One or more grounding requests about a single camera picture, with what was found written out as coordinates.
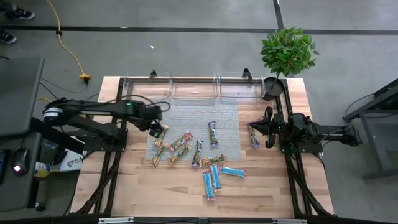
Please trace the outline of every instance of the computer mouse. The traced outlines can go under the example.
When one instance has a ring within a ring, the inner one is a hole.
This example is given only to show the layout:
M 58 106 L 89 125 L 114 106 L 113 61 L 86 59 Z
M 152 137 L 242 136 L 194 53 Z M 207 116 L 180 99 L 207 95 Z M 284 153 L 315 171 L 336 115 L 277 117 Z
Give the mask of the computer mouse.
M 16 150 L 11 157 L 11 167 L 17 176 L 27 174 L 30 169 L 29 150 L 26 148 Z

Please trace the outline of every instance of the wooden tabletop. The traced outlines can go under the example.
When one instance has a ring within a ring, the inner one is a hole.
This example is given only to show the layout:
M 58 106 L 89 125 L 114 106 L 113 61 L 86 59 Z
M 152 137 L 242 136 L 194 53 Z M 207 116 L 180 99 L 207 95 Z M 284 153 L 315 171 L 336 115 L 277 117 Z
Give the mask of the wooden tabletop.
M 104 77 L 100 101 L 116 97 L 120 77 Z M 294 113 L 311 116 L 304 81 L 288 78 L 290 99 Z M 168 85 L 151 85 L 151 92 L 168 95 Z M 147 85 L 134 86 L 133 93 L 145 93 Z M 161 161 L 156 169 L 145 160 L 147 132 L 140 132 L 129 124 L 129 137 L 122 154 L 118 181 L 114 195 L 112 215 L 141 217 L 293 217 L 292 199 L 284 155 L 279 144 L 272 149 L 264 146 L 266 136 L 257 133 L 260 148 L 252 149 L 246 123 L 264 115 L 266 106 L 275 102 L 261 100 L 257 105 L 238 105 L 242 160 L 225 162 L 224 165 L 245 169 L 247 177 L 241 179 L 222 176 L 222 191 L 217 199 L 206 200 L 202 172 L 208 168 L 192 169 L 191 161 L 177 161 L 172 167 Z M 97 121 L 110 122 L 111 118 L 97 116 Z M 78 210 L 98 186 L 103 163 L 103 152 L 92 153 L 83 162 L 76 186 L 71 212 Z M 333 213 L 333 207 L 323 166 L 317 157 L 303 154 L 307 185 L 326 210 Z M 300 208 L 304 211 L 302 193 L 299 194 Z M 108 188 L 104 192 L 106 201 Z

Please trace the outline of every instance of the gray floor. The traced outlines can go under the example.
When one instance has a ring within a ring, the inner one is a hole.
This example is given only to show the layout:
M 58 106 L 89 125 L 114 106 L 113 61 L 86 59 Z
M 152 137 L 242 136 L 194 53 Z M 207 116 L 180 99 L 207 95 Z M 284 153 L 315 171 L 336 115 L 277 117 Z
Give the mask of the gray floor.
M 37 14 L 35 21 L 25 24 L 55 24 L 45 1 L 18 2 Z M 271 0 L 53 0 L 53 3 L 59 10 L 62 24 L 71 26 L 277 27 Z M 280 8 L 286 26 L 353 30 L 398 28 L 398 4 L 394 0 L 280 0 Z M 12 22 L 0 20 L 0 23 Z M 59 46 L 54 32 L 12 30 L 12 33 L 19 41 L 15 45 L 0 45 L 1 55 L 10 58 L 44 56 L 43 77 L 74 91 L 84 88 L 78 79 L 76 63 Z M 99 92 L 105 75 L 142 75 L 151 70 L 212 75 L 240 72 L 247 67 L 252 72 L 269 76 L 259 56 L 261 39 L 265 38 L 265 34 L 64 32 L 64 43 L 77 54 L 85 72 L 93 79 L 81 94 L 49 87 L 57 96 L 85 99 Z M 301 77 L 305 80 L 313 119 L 318 123 L 343 124 L 341 117 L 352 101 L 398 77 L 396 35 L 314 35 L 313 39 L 322 55 L 317 57 L 317 66 Z M 52 99 L 44 89 L 39 90 L 39 96 Z M 37 103 L 35 114 L 38 117 L 44 105 L 44 102 Z M 326 146 L 324 160 L 337 215 L 398 220 L 398 178 L 367 182 L 361 178 L 376 171 L 366 141 L 359 147 L 333 142 Z M 22 212 L 3 213 L 0 218 L 61 215 L 73 193 L 76 176 L 65 174 L 50 181 L 46 211 L 23 212 L 23 215 Z

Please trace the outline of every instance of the person's shoe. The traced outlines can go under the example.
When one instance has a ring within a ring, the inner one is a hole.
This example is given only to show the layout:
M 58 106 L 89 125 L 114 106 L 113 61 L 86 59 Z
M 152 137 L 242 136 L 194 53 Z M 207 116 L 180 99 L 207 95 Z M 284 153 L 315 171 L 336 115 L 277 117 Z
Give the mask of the person's shoe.
M 0 30 L 0 40 L 6 44 L 13 44 L 15 41 L 17 41 L 17 37 L 14 37 L 4 30 Z
M 25 11 L 23 9 L 17 8 L 15 11 L 12 12 L 6 12 L 6 16 L 10 19 L 33 19 L 35 17 L 35 14 L 33 12 Z

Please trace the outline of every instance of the plant pot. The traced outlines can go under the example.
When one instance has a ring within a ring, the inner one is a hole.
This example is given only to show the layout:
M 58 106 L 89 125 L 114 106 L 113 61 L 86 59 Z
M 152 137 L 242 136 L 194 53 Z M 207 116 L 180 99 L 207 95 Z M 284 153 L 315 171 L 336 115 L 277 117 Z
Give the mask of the plant pot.
M 272 85 L 274 84 L 275 79 L 276 79 L 275 77 L 268 77 L 264 79 L 264 87 L 266 90 L 264 96 L 262 96 L 263 100 L 271 101 L 275 99 L 277 96 L 279 96 L 281 93 L 283 93 L 284 84 L 279 79 L 275 82 L 274 87 L 271 88 Z

